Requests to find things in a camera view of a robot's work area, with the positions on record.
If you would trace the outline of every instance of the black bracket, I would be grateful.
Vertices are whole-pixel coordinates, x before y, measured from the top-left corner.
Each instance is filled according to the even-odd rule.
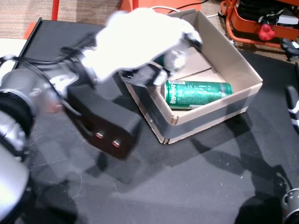
[[[82,117],[66,113],[91,145],[119,159],[129,154],[138,139],[142,120],[138,114],[104,99],[86,84],[69,87],[67,98]]]

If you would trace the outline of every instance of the orange frame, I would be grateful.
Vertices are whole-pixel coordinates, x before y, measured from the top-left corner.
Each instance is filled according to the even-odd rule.
[[[229,37],[236,42],[280,48],[280,44],[277,44],[277,43],[255,41],[255,40],[251,40],[251,39],[239,38],[234,35],[231,25],[230,25],[230,21],[232,21],[232,24],[236,30],[242,31],[242,32],[247,32],[247,33],[257,34],[261,27],[261,24],[259,24],[257,22],[249,21],[249,20],[245,20],[245,19],[241,18],[237,12],[236,7],[235,7],[236,3],[237,3],[237,0],[225,0],[225,1],[221,2],[221,4],[220,4],[221,12],[225,16],[227,16],[226,17],[226,27],[227,27]],[[297,36],[299,35],[299,30],[297,30],[297,29],[286,28],[286,27],[275,26],[275,25],[272,26],[272,28],[275,31],[276,37],[288,38],[291,40],[295,40],[297,38]]]

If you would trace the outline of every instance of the white cable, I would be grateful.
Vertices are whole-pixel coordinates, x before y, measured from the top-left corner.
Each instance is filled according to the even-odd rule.
[[[154,8],[165,8],[165,9],[173,10],[176,12],[180,12],[180,10],[178,10],[176,8],[168,7],[168,6],[153,6],[153,7],[151,7],[151,9],[154,9]]]
[[[214,14],[214,15],[207,15],[206,17],[207,17],[207,18],[211,18],[211,17],[214,17],[214,16],[218,16],[218,14]]]

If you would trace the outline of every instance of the black cable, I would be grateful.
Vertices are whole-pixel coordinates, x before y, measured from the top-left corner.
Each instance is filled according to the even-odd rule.
[[[31,64],[38,64],[38,65],[52,65],[57,64],[68,58],[72,53],[75,53],[78,51],[78,49],[81,49],[84,46],[88,45],[95,45],[95,33],[88,33],[85,35],[80,41],[78,41],[75,45],[72,47],[63,47],[61,48],[61,51],[64,55],[60,56],[59,58],[55,59],[54,61],[44,61],[44,60],[38,60],[28,57],[23,57],[24,60]]]
[[[207,2],[209,0],[204,0],[202,2],[198,2],[198,3],[192,3],[192,4],[189,4],[189,5],[185,5],[185,6],[181,6],[181,7],[178,7],[177,9],[181,9],[181,8],[185,8],[185,7],[188,7],[188,6],[194,6],[194,5],[200,5],[200,4],[204,4],[205,2]]]
[[[44,72],[42,72],[40,69],[38,69],[37,67],[35,67],[34,65],[30,64],[27,59],[24,58],[20,58],[20,57],[16,57],[13,56],[11,58],[9,58],[8,60],[12,60],[15,62],[19,62],[23,65],[25,65],[27,68],[31,69],[32,71],[34,71],[36,74],[38,74],[42,79],[44,79],[51,87],[51,89],[56,93],[57,97],[59,98],[59,100],[61,101],[61,103],[73,114],[75,115],[77,118],[81,118],[82,115],[76,111],[74,108],[72,108],[71,105],[69,105],[68,102],[65,101],[64,97],[60,95],[60,93],[56,90],[56,88],[54,87],[54,85],[51,83],[51,81],[49,80],[49,78],[46,76],[46,74]],[[0,65],[2,65],[5,61],[7,61],[4,57],[0,58]]]

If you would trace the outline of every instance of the orange equipment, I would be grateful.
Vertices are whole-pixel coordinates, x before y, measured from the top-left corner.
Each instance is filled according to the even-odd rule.
[[[278,0],[284,3],[292,4],[295,6],[299,6],[299,0]],[[237,0],[225,0],[221,2],[221,12],[224,16],[226,16],[226,27],[228,31],[229,37],[236,41],[241,43],[250,43],[250,44],[257,44],[257,45],[264,45],[274,48],[280,48],[280,44],[278,43],[271,43],[271,42],[263,42],[263,41],[255,41],[251,39],[245,39],[245,38],[239,38],[236,37],[232,31],[230,22],[232,22],[234,28],[241,32],[246,33],[253,33],[253,34],[261,34],[263,31],[263,24],[260,24],[255,21],[245,20],[241,18],[237,12],[236,8]],[[288,27],[282,27],[273,25],[271,26],[275,33],[275,37],[280,38],[287,38],[291,40],[295,40],[297,36],[299,36],[299,30],[294,28],[288,28]]]

